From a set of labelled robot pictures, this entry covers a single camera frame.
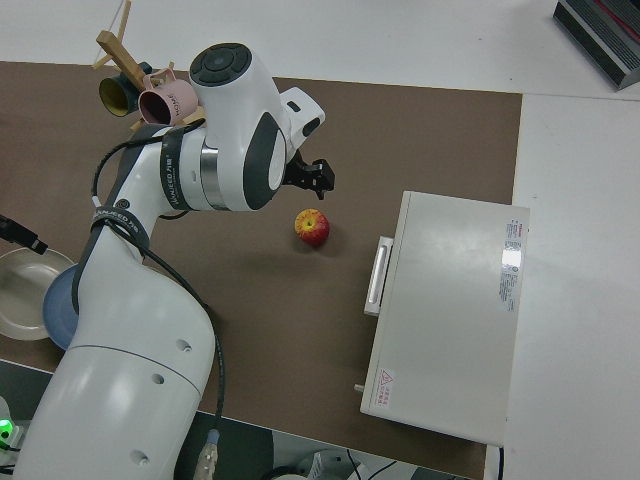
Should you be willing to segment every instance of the white table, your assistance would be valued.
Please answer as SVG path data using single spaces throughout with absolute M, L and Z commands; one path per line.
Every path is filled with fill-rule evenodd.
M 0 60 L 93 63 L 119 3 L 0 0 Z M 186 69 L 240 41 L 277 76 L 524 93 L 513 199 L 531 208 L 531 234 L 505 478 L 635 478 L 640 85 L 615 92 L 554 6 L 135 0 L 125 45 Z

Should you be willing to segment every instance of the pink mug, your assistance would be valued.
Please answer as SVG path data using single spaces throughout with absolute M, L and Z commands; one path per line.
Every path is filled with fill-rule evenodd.
M 154 86 L 151 79 L 162 75 L 165 75 L 164 83 Z M 198 108 L 198 96 L 191 84 L 176 79 L 170 68 L 145 75 L 143 83 L 145 90 L 138 98 L 138 105 L 147 123 L 175 125 Z

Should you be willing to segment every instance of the box handle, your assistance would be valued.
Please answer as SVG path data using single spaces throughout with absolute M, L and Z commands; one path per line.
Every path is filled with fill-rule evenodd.
M 373 261 L 371 279 L 369 280 L 367 300 L 364 304 L 364 313 L 367 315 L 377 317 L 380 314 L 382 291 L 384 289 L 384 281 L 387 277 L 387 267 L 389 266 L 392 246 L 393 238 L 380 237 L 380 240 L 378 240 L 376 258 Z

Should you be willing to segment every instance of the red apple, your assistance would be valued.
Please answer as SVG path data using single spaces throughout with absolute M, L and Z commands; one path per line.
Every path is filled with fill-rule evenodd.
M 298 237 L 312 247 L 322 245 L 329 236 L 329 220 L 315 208 L 307 208 L 296 217 L 294 228 Z

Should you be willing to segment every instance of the white box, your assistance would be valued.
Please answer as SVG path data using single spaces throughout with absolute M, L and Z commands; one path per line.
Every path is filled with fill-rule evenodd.
M 405 192 L 361 411 L 502 446 L 529 210 Z

